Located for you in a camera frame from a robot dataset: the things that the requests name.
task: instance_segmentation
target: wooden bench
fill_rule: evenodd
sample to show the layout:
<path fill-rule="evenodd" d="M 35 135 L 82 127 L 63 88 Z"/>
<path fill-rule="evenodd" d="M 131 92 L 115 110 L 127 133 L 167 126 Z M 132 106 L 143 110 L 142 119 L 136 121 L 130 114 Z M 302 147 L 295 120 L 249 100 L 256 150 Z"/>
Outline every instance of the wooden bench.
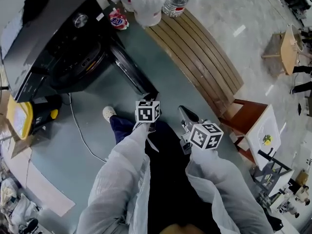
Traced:
<path fill-rule="evenodd" d="M 234 101 L 243 80 L 219 44 L 189 12 L 162 15 L 148 34 L 166 51 L 219 117 Z"/>

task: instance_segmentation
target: white sneaker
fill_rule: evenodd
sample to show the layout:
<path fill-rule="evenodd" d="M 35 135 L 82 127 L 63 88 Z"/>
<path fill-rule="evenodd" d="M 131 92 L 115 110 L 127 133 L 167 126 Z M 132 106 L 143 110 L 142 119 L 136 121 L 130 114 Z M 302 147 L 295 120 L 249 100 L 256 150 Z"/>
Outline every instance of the white sneaker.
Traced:
<path fill-rule="evenodd" d="M 110 117 L 116 115 L 115 110 L 111 106 L 104 107 L 103 109 L 103 117 L 109 122 Z"/>

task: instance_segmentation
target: label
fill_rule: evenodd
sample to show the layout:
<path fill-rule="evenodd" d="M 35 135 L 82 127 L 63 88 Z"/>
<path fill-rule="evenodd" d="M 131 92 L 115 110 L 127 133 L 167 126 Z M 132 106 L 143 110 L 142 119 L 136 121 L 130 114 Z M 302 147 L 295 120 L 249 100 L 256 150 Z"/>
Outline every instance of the label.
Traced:
<path fill-rule="evenodd" d="M 103 17 L 104 17 L 104 14 L 101 13 L 101 14 L 99 14 L 99 15 L 97 16 L 97 20 L 100 21 Z"/>
<path fill-rule="evenodd" d="M 112 18 L 111 23 L 113 26 L 120 26 L 125 23 L 125 20 L 122 18 Z"/>
<path fill-rule="evenodd" d="M 41 120 L 42 120 L 42 116 L 38 117 L 38 118 L 36 119 L 36 125 L 37 125 L 38 123 L 40 123 Z"/>
<path fill-rule="evenodd" d="M 33 102 L 35 104 L 41 104 L 41 103 L 47 103 L 48 101 L 45 97 L 41 97 L 41 98 L 34 99 Z"/>

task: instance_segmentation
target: white protective coat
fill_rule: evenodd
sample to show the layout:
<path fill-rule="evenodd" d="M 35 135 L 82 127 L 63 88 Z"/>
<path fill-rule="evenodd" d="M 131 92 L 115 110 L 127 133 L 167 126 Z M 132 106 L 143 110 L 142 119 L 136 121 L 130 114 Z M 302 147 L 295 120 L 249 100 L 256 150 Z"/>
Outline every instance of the white protective coat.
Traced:
<path fill-rule="evenodd" d="M 112 150 L 95 179 L 77 234 L 147 233 L 151 177 L 144 152 L 147 134 L 143 124 Z M 199 197 L 212 203 L 222 234 L 273 234 L 238 168 L 219 158 L 217 151 L 193 150 L 186 175 Z"/>

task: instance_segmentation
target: white cube with black markers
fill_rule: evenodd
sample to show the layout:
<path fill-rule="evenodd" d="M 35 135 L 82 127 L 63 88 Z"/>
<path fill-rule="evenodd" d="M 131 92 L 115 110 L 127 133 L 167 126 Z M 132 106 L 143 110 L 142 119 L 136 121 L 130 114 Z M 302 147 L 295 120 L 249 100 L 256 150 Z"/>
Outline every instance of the white cube with black markers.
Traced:
<path fill-rule="evenodd" d="M 136 121 L 142 123 L 155 122 L 160 116 L 159 101 L 136 101 Z"/>
<path fill-rule="evenodd" d="M 192 128 L 189 142 L 202 150 L 218 147 L 223 131 L 214 123 L 195 124 Z"/>

